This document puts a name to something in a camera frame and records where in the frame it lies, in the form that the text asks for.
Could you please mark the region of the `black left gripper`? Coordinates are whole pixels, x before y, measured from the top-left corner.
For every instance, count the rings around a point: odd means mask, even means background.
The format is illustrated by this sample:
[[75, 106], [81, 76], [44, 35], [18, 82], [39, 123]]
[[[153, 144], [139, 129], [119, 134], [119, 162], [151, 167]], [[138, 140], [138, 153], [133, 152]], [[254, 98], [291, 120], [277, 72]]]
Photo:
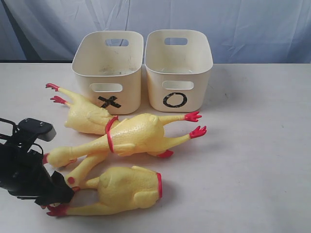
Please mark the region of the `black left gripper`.
[[20, 199], [35, 199], [39, 206], [55, 202], [70, 202], [74, 191], [65, 182], [64, 176], [55, 171], [52, 176], [43, 166], [43, 150], [31, 149], [35, 141], [24, 141], [19, 135], [18, 124], [1, 118], [12, 126], [12, 134], [1, 134], [5, 141], [0, 145], [0, 187]]

